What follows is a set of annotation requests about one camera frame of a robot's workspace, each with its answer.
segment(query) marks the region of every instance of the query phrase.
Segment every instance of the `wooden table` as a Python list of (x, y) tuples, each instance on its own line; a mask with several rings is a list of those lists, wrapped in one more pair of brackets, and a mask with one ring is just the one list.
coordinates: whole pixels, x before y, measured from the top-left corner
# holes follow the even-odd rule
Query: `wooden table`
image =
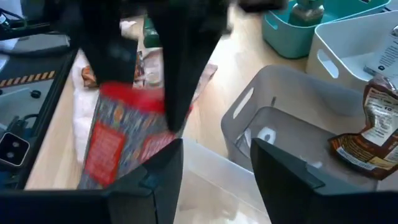
[[(134, 33), (142, 33), (142, 20), (136, 20)], [(278, 56), (261, 38), (259, 16), (247, 16), (231, 8), (234, 31), (223, 38), (211, 58), (218, 71), (199, 97), (184, 137), (226, 156), (221, 117), (252, 77), (266, 65), (287, 64), (304, 70), (306, 59), (286, 60)], [(76, 161), (72, 129), (73, 83), (69, 76), (47, 134), (32, 169), (26, 189), (74, 189), (81, 165)]]

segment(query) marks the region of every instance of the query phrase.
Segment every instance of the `colorful snack bag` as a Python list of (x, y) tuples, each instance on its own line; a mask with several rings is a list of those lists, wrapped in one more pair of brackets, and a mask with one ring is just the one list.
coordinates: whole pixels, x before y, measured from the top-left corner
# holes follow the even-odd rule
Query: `colorful snack bag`
[(182, 136), (167, 128), (163, 89), (101, 86), (79, 189), (102, 189)]
[(329, 139), (334, 155), (378, 180), (398, 169), (397, 93), (388, 78), (376, 75), (364, 91), (365, 128)]

